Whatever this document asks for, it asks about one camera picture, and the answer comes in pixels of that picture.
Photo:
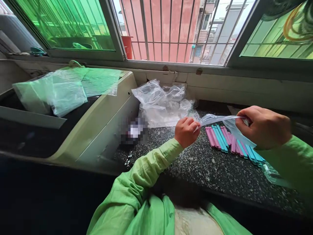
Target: pink building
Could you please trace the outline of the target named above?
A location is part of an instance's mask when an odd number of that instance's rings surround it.
[[[134,16],[132,14],[130,1],[133,6]],[[184,0],[183,11],[182,11],[182,22],[181,22],[181,29],[180,29],[180,36],[179,36],[182,0],[172,0],[171,25],[170,25],[171,1],[163,0],[162,9],[161,9],[160,0],[151,0],[151,5],[152,5],[151,6],[152,22],[151,22],[150,0],[144,0],[144,12],[145,12],[146,30],[147,30],[147,38],[148,38],[149,60],[189,63],[192,44],[187,45],[187,44],[181,44],[181,43],[187,43],[187,40],[189,43],[194,42],[195,30],[196,30],[199,8],[200,8],[200,1],[201,0],[195,0],[192,20],[190,24],[193,0]],[[146,53],[146,46],[145,46],[144,33],[143,33],[140,0],[123,0],[123,3],[124,3],[125,14],[123,11],[122,13],[123,13],[123,18],[125,22],[126,32],[128,33],[129,31],[129,36],[133,36],[132,38],[133,59],[146,60],[147,53]]]

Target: dark floor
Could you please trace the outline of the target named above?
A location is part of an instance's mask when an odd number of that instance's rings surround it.
[[[1,230],[6,234],[85,234],[115,177],[0,158]],[[312,221],[207,194],[253,234],[310,234]]]

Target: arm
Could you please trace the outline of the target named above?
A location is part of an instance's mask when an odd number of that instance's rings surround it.
[[[312,203],[313,148],[291,134],[290,119],[258,106],[243,109],[237,115],[248,117],[249,126],[242,118],[236,119],[236,126],[261,149],[256,151]]]
[[[313,198],[313,148],[296,136],[280,147],[256,150],[307,200]]]
[[[189,117],[178,121],[175,137],[136,160],[129,172],[122,173],[113,183],[107,198],[96,209],[87,234],[124,234],[144,202],[145,192],[161,172],[196,141],[200,125]]]

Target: green sleeve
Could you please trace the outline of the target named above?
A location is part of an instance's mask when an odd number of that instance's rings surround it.
[[[136,160],[129,172],[118,176],[109,195],[96,209],[87,234],[124,234],[143,204],[143,197],[170,163],[183,151],[170,139]]]
[[[313,202],[313,148],[296,136],[271,150],[256,150],[299,193]]]

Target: red bucket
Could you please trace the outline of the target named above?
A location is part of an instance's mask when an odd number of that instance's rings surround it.
[[[133,53],[131,50],[131,38],[132,36],[122,36],[122,41],[126,51],[127,59],[133,59]]]

